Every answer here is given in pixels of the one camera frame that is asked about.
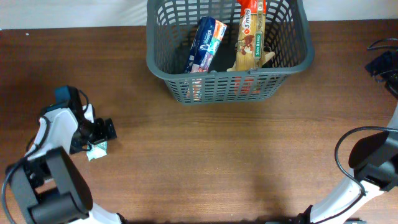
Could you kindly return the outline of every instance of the wooden table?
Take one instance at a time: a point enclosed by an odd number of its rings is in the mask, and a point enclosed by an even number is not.
[[[364,66],[398,36],[398,21],[311,22],[315,61],[260,103],[183,106],[146,67],[145,27],[3,30],[0,37],[0,178],[37,132],[35,118],[65,84],[112,118],[109,155],[73,161],[96,203],[129,220],[207,222],[296,216],[343,178],[333,150],[348,130],[386,126],[397,100]],[[341,147],[347,164],[353,144]],[[18,223],[19,209],[7,191]],[[355,217],[398,219],[398,191]],[[6,222],[3,211],[0,222]]]

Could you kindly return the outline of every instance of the snack package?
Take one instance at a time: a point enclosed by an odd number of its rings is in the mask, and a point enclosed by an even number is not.
[[[212,17],[202,17],[193,40],[184,73],[207,72],[227,25]]]
[[[227,71],[246,71],[261,68],[274,55],[264,51],[266,30],[266,0],[237,0],[241,9],[239,37],[234,67]]]

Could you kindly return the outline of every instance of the white wall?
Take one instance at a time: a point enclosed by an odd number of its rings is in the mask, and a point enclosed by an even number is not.
[[[397,0],[303,1],[310,21],[398,18]],[[145,25],[146,2],[147,0],[0,0],[0,29]]]

